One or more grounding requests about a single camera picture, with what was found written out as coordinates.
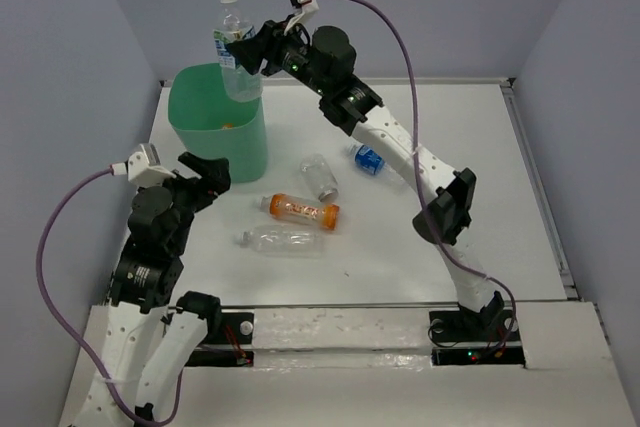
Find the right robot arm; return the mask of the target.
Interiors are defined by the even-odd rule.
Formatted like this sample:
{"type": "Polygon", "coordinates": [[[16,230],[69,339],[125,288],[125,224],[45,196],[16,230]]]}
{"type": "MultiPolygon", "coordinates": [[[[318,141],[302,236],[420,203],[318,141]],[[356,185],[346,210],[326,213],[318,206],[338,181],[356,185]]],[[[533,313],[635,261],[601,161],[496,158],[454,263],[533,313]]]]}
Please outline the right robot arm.
{"type": "Polygon", "coordinates": [[[455,287],[462,331],[473,339],[491,333],[504,300],[472,254],[467,229],[477,177],[414,143],[382,98],[355,75],[356,50],[348,35],[334,26],[308,33],[302,25],[287,30],[283,23],[267,21],[255,36],[233,41],[227,49],[250,74],[283,71],[317,93],[324,117],[371,148],[424,200],[412,224],[440,250],[455,287]]]}

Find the clear white-cap plastic bottle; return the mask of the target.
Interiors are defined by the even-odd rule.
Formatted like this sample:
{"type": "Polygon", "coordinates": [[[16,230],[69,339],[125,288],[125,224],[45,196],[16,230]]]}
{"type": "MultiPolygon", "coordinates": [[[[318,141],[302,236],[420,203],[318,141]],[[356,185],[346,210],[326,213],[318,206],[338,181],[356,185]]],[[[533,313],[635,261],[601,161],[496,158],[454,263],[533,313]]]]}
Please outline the clear white-cap plastic bottle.
{"type": "Polygon", "coordinates": [[[286,225],[261,225],[243,231],[236,243],[256,253],[279,257],[315,257],[324,252],[321,234],[286,225]]]}

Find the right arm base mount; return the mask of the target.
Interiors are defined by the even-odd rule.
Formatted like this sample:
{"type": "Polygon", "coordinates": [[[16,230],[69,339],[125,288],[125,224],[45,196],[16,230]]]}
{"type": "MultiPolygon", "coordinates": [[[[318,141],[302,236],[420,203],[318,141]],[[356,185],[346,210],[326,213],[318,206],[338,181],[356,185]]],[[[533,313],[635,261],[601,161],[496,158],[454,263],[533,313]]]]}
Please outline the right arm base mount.
{"type": "Polygon", "coordinates": [[[436,367],[526,364],[518,324],[512,310],[503,311],[492,326],[478,328],[463,322],[458,310],[429,313],[431,362],[436,367]]]}

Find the blue label plastic bottle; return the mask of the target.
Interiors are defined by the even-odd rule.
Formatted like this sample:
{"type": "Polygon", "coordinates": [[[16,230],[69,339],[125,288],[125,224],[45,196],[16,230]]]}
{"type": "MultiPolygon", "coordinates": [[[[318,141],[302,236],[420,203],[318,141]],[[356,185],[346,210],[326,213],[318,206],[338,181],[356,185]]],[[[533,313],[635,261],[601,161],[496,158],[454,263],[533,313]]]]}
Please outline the blue label plastic bottle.
{"type": "Polygon", "coordinates": [[[405,185],[404,179],[369,146],[354,143],[345,148],[345,155],[351,159],[355,167],[361,172],[381,179],[397,188],[402,188],[405,185]]]}

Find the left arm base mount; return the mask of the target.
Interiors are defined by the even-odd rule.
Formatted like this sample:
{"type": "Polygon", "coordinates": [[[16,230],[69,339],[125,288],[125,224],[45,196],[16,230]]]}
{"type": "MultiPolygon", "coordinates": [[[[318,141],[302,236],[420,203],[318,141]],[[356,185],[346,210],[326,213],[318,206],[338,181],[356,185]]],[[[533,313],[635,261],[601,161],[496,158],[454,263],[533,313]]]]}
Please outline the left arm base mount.
{"type": "Polygon", "coordinates": [[[250,368],[254,364],[252,347],[254,313],[224,311],[219,329],[208,334],[191,353],[187,367],[250,368]]]}

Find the orange label clear bottle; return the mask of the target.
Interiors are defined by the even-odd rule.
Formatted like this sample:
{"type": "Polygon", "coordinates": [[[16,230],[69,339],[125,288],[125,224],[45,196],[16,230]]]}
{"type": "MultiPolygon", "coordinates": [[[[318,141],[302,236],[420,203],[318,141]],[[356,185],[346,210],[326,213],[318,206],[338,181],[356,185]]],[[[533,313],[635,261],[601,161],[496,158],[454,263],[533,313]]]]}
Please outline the orange label clear bottle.
{"type": "Polygon", "coordinates": [[[326,231],[336,229],[340,213],[340,207],[335,204],[323,204],[284,193],[262,197],[257,205],[274,219],[326,231]]]}

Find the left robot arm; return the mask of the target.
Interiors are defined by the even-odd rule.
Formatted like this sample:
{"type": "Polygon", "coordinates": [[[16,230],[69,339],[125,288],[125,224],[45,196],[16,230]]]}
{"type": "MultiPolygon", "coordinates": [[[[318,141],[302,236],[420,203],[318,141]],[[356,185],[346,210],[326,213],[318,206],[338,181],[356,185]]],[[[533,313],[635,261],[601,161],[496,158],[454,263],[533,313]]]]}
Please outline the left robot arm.
{"type": "Polygon", "coordinates": [[[193,176],[161,166],[150,145],[128,160],[127,174],[137,188],[129,235],[108,291],[102,364],[76,426],[161,424],[162,405],[177,392],[189,356],[220,333],[219,298],[189,291],[174,313],[169,303],[196,214],[230,189],[229,162],[189,152],[178,160],[193,176]]]}

